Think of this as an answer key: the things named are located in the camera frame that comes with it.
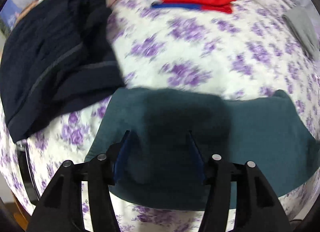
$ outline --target wooden floor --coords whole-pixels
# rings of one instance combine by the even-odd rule
[[[11,213],[12,217],[17,221],[19,226],[22,227],[24,231],[26,231],[31,216],[21,206],[21,204],[18,202],[17,198],[14,195],[13,197],[15,202],[6,203],[5,207]]]

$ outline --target dark teal towel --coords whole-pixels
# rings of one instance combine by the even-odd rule
[[[118,89],[85,160],[104,153],[126,130],[135,131],[140,144],[132,148],[122,179],[109,189],[152,208],[205,208],[209,187],[196,173],[188,131],[205,160],[220,154],[234,163],[254,161],[278,196],[306,182],[319,166],[316,140],[282,90],[270,98],[227,101],[170,89]]]

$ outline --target screw head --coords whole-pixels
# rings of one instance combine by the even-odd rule
[[[72,161],[66,160],[66,161],[63,162],[62,165],[63,165],[64,167],[69,167],[69,166],[71,165],[71,163],[72,163]]]
[[[220,161],[222,157],[221,155],[215,154],[215,155],[212,155],[212,159],[214,159],[215,161]]]
[[[251,167],[251,168],[256,167],[256,164],[255,164],[253,161],[248,161],[248,162],[247,162],[247,165],[248,165],[249,167]]]
[[[107,158],[107,156],[105,154],[99,154],[97,158],[98,160],[103,161]]]

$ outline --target purple floral bedsheet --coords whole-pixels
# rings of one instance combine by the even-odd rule
[[[285,90],[301,120],[319,137],[320,77],[303,54],[281,15],[290,0],[237,0],[234,13],[150,9],[146,0],[119,0],[108,22],[108,39],[129,87],[170,87],[217,94],[224,99],[252,99]],[[28,139],[32,171],[42,193],[61,163],[81,163],[98,131],[110,98],[66,114]],[[15,146],[1,107],[0,170],[31,214]],[[290,218],[319,190],[320,172],[280,197]],[[83,183],[86,229],[92,231],[87,185]],[[121,231],[197,231],[203,212],[156,210],[111,195]],[[228,230],[235,210],[230,210]]]

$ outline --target black garment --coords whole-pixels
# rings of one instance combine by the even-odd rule
[[[4,46],[0,94],[13,142],[123,87],[106,40],[105,0],[44,0]]]

